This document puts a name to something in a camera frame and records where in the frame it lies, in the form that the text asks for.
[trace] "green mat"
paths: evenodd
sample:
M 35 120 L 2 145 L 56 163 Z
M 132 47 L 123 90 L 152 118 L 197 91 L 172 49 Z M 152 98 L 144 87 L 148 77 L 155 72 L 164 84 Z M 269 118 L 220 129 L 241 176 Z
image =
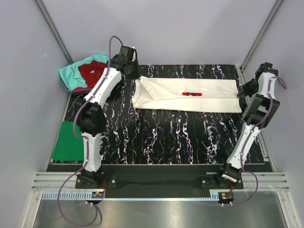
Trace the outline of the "green mat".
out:
M 77 134 L 81 135 L 78 126 L 76 131 Z M 73 122 L 63 122 L 61 124 L 52 159 L 66 162 L 84 160 L 84 143 L 82 139 L 78 139 L 74 135 Z

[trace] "garment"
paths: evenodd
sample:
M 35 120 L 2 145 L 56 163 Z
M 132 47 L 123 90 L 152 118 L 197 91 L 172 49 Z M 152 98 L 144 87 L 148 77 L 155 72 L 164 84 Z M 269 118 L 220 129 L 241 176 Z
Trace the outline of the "garment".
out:
M 83 64 L 78 70 L 88 86 L 98 82 L 105 69 L 105 63 L 93 60 L 90 64 Z
M 76 88 L 87 88 L 88 85 L 86 84 L 86 81 L 82 78 L 78 67 L 83 64 L 90 64 L 93 60 L 97 62 L 106 63 L 109 60 L 108 56 L 104 55 L 92 55 L 88 58 L 85 58 L 84 60 L 75 62 L 73 64 L 70 64 L 60 70 L 58 70 L 62 80 L 64 81 L 66 87 L 69 90 L 75 90 Z
M 135 81 L 134 108 L 241 113 L 235 80 L 147 78 Z

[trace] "white cloth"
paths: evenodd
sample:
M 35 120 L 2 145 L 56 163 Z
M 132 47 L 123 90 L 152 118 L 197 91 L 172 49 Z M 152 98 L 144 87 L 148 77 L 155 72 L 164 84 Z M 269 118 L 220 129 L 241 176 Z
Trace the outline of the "white cloth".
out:
M 235 80 L 147 78 L 135 81 L 134 108 L 209 113 L 242 112 Z M 182 93 L 201 93 L 188 96 Z

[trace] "red cloth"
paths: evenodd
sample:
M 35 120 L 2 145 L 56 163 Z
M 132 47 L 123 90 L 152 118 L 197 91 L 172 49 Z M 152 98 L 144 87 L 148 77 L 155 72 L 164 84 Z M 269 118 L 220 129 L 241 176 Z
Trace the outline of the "red cloth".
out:
M 105 63 L 93 60 L 90 64 L 83 64 L 78 67 L 81 76 L 84 78 L 87 86 L 95 85 L 103 75 Z

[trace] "cloth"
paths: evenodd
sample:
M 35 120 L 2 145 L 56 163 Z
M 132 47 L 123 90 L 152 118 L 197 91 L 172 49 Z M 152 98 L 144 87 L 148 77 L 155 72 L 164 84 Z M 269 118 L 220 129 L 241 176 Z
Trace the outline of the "cloth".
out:
M 76 126 L 76 132 L 81 135 L 78 126 Z M 84 160 L 84 142 L 74 135 L 73 122 L 62 122 L 52 159 L 55 161 Z
M 93 60 L 90 64 L 83 64 L 78 70 L 88 86 L 98 82 L 105 69 L 105 63 Z
M 147 78 L 135 81 L 134 108 L 241 113 L 235 80 Z
M 87 88 L 88 85 L 86 84 L 86 81 L 81 77 L 81 74 L 78 70 L 78 67 L 83 64 L 90 64 L 93 60 L 97 62 L 106 63 L 109 60 L 108 56 L 104 55 L 92 55 L 88 58 L 85 58 L 82 61 L 75 62 L 71 65 L 68 65 L 60 70 L 58 70 L 62 80 L 64 81 L 66 87 L 69 90 L 75 90 L 81 89 L 81 88 Z

